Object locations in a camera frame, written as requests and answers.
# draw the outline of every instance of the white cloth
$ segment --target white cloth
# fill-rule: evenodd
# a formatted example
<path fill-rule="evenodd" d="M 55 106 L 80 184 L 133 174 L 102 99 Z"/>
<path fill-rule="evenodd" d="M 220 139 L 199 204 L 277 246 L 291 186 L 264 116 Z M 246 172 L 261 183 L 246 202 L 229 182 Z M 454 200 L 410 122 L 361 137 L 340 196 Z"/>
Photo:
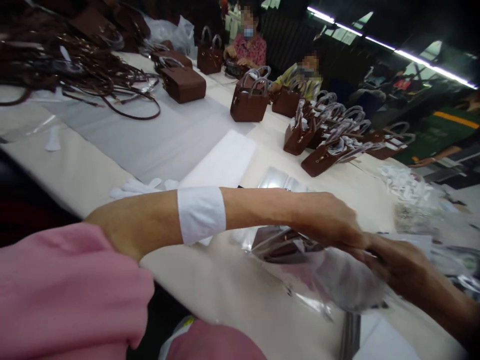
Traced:
<path fill-rule="evenodd" d="M 219 187 L 179 189 L 177 203 L 181 237 L 185 245 L 192 245 L 227 229 L 224 198 Z"/>

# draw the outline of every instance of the white tissue paper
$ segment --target white tissue paper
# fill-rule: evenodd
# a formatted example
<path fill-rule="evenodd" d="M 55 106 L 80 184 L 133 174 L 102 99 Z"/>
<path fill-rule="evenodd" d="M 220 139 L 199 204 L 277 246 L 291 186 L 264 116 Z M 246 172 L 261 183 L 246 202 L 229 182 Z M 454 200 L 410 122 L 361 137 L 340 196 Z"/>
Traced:
<path fill-rule="evenodd" d="M 411 204 L 426 203 L 434 192 L 432 186 L 421 176 L 412 173 L 409 168 L 382 166 L 380 171 L 387 190 L 401 201 Z"/>

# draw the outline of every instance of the clear plastic packaging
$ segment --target clear plastic packaging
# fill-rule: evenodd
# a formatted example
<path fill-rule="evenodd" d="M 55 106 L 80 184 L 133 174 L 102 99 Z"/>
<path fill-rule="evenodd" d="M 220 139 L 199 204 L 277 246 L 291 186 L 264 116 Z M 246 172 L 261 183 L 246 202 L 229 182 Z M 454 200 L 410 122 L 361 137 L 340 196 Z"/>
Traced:
<path fill-rule="evenodd" d="M 232 236 L 283 282 L 290 295 L 327 319 L 331 304 L 361 313 L 384 300 L 388 286 L 381 276 L 350 254 L 323 248 L 289 227 L 244 228 L 234 230 Z"/>

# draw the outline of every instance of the pink sleeve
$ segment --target pink sleeve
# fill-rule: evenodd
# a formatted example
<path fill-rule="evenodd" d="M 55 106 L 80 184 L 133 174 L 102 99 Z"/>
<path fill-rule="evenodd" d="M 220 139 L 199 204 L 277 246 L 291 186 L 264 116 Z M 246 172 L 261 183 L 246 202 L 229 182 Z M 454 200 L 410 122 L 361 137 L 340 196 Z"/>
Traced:
<path fill-rule="evenodd" d="M 0 249 L 0 358 L 109 359 L 138 346 L 151 274 L 78 223 Z"/>

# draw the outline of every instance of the fluorescent light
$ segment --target fluorescent light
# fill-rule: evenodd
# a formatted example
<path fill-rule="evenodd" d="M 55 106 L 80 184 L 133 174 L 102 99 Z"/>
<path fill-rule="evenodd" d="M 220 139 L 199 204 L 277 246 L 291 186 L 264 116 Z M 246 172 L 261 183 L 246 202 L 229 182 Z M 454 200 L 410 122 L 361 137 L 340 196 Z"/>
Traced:
<path fill-rule="evenodd" d="M 407 58 L 417 64 L 421 64 L 421 65 L 424 65 L 426 67 L 430 67 L 430 64 L 428 62 L 426 62 L 425 60 L 422 60 L 421 58 L 418 58 L 418 57 L 415 57 L 413 55 L 410 55 L 408 52 L 405 52 L 403 50 L 395 50 L 395 53 L 400 55 L 400 56 L 403 56 L 404 58 Z"/>
<path fill-rule="evenodd" d="M 384 44 L 383 42 L 380 42 L 380 41 L 378 41 L 378 40 L 375 40 L 374 38 L 371 38 L 370 36 L 365 36 L 365 39 L 370 40 L 371 42 L 377 43 L 378 45 L 381 45 L 381 46 L 383 46 L 384 48 L 390 49 L 390 50 L 392 50 L 392 51 L 395 50 L 394 47 L 391 47 L 391 46 L 389 46 L 389 45 L 387 45 L 387 44 Z"/>
<path fill-rule="evenodd" d="M 443 75 L 444 77 L 446 78 L 449 78 L 451 80 L 455 80 L 456 82 L 460 83 L 460 84 L 463 84 L 465 86 L 468 86 L 469 88 L 472 88 L 472 89 L 478 89 L 478 87 L 476 87 L 475 85 L 472 85 L 471 83 L 469 83 L 467 80 L 455 75 L 455 74 L 452 74 L 451 72 L 448 72 L 447 70 L 444 70 L 442 69 L 441 67 L 438 67 L 438 66 L 429 66 L 428 67 L 429 69 L 432 69 L 434 72 L 440 74 L 440 75 Z"/>
<path fill-rule="evenodd" d="M 345 29 L 345 30 L 347 30 L 348 32 L 351 32 L 351 33 L 353 33 L 353 34 L 355 34 L 355 35 L 357 35 L 357 36 L 362 36 L 362 33 L 361 33 L 361 32 L 355 31 L 355 30 L 353 30 L 352 28 L 349 28 L 348 26 L 342 25 L 342 24 L 339 23 L 339 22 L 336 22 L 335 24 L 336 24 L 339 28 Z"/>
<path fill-rule="evenodd" d="M 333 24 L 335 22 L 335 19 L 333 17 L 328 16 L 327 14 L 320 12 L 313 7 L 307 7 L 308 11 L 310 11 L 313 15 L 315 15 L 317 18 L 322 19 L 326 21 L 327 23 Z"/>

